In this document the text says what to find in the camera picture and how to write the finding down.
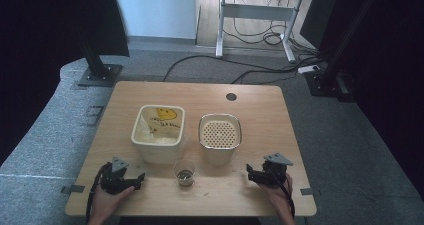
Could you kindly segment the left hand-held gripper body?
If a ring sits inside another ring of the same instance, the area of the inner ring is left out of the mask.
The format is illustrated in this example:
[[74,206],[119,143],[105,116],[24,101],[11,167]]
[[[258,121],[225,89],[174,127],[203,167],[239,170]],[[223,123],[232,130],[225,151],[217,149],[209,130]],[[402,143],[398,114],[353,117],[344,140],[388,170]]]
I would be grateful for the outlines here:
[[101,188],[112,195],[116,195],[129,187],[135,187],[134,179],[125,179],[124,176],[129,164],[124,160],[113,157],[111,162],[107,162],[101,171]]

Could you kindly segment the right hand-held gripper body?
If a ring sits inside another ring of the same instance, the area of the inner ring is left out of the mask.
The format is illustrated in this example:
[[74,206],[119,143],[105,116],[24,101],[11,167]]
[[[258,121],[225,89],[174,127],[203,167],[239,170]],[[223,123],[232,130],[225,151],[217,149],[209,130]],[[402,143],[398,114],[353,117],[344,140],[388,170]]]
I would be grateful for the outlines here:
[[287,167],[293,166],[293,162],[280,153],[266,155],[264,159],[261,184],[271,187],[282,185],[286,181]]

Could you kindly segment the small clear glass cup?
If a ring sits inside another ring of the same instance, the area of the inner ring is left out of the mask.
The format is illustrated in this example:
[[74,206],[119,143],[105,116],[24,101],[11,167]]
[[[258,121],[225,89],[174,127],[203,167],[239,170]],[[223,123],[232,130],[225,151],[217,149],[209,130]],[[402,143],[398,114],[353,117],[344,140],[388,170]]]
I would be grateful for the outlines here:
[[175,163],[173,173],[182,187],[189,187],[194,183],[196,167],[192,161],[180,160]]

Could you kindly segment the person's left hand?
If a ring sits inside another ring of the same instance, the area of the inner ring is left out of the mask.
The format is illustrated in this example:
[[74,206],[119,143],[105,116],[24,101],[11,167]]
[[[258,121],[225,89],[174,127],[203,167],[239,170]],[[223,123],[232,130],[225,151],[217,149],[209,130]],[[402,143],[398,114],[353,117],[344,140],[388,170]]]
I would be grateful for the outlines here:
[[112,195],[98,186],[94,192],[90,217],[109,218],[120,203],[128,198],[134,191],[134,187],[129,187],[119,194]]

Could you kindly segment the person's right hand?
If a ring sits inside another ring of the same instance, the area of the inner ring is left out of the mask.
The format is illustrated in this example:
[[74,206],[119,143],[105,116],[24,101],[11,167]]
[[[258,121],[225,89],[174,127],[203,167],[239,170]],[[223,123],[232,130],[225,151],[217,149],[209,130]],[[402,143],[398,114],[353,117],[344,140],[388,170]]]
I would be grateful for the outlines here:
[[266,193],[278,218],[289,216],[293,218],[288,198],[280,188],[272,188],[263,184],[259,184],[259,187]]

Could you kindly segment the cream square bin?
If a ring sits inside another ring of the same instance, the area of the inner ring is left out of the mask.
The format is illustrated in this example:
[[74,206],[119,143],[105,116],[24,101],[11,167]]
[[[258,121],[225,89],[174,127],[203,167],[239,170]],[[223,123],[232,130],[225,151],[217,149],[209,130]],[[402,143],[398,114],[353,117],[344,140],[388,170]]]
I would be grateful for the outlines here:
[[151,164],[174,164],[182,156],[182,140],[176,146],[143,146],[132,143],[141,152],[146,163]]

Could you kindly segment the cream container with strainer top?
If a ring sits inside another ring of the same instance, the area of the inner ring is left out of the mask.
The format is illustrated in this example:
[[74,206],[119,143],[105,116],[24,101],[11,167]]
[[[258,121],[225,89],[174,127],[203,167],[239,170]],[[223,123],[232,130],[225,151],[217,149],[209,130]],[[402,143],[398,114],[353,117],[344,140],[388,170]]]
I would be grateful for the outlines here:
[[206,114],[200,119],[198,137],[209,164],[228,164],[242,141],[239,119],[231,114]]

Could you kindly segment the white power strip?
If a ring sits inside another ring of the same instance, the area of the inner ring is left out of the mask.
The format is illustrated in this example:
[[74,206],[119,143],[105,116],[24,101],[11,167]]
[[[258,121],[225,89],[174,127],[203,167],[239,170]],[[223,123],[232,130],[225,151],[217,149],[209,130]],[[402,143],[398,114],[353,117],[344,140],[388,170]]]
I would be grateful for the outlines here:
[[298,68],[299,74],[309,73],[309,72],[317,72],[320,71],[321,68],[318,65],[309,65]]

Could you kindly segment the black curtain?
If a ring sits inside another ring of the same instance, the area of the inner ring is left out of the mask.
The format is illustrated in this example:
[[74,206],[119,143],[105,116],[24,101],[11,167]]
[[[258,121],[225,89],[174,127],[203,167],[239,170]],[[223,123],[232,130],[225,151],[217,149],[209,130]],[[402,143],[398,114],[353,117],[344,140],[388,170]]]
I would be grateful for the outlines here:
[[61,68],[85,56],[127,56],[117,0],[0,0],[0,165],[38,118]]
[[338,80],[424,200],[424,0],[375,0]]

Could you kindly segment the white metal desk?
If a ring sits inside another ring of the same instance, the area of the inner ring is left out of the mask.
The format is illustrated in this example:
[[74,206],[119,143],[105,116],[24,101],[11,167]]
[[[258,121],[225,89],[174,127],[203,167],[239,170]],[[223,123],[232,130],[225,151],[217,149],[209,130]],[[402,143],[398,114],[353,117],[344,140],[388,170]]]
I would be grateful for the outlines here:
[[223,41],[224,41],[224,19],[225,18],[240,18],[253,20],[272,20],[283,21],[287,23],[285,32],[280,36],[287,60],[290,63],[296,61],[293,54],[289,37],[293,30],[297,19],[300,5],[303,0],[297,0],[293,7],[273,7],[262,5],[245,5],[237,3],[227,3],[226,0],[221,0],[219,5],[219,26],[216,40],[215,54],[217,57],[223,56]]

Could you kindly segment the black stand with base plate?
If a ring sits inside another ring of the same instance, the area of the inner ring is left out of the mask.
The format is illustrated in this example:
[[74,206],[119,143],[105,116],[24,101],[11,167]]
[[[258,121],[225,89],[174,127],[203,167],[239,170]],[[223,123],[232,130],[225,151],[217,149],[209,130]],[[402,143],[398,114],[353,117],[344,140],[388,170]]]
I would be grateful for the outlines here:
[[352,99],[352,90],[338,75],[366,14],[375,0],[334,0],[331,16],[321,40],[320,52],[327,65],[322,73],[305,75],[312,96]]
[[105,64],[102,55],[128,56],[128,46],[121,23],[82,19],[75,25],[79,48],[88,68],[79,86],[112,87],[122,70],[119,64]]

